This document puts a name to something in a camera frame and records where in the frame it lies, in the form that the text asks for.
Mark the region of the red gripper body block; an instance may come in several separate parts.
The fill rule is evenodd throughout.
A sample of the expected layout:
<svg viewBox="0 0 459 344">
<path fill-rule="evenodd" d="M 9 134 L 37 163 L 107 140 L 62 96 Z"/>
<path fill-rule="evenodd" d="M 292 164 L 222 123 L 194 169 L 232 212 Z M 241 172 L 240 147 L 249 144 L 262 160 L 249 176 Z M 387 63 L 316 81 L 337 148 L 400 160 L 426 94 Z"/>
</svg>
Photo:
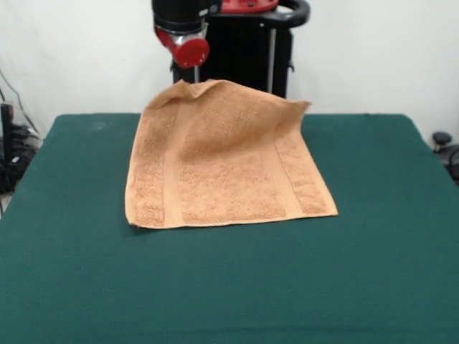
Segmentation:
<svg viewBox="0 0 459 344">
<path fill-rule="evenodd" d="M 171 34 L 158 27 L 154 30 L 160 43 L 167 48 L 180 68 L 200 67 L 207 60 L 209 43 L 206 40 L 206 29 L 185 35 Z"/>
</svg>

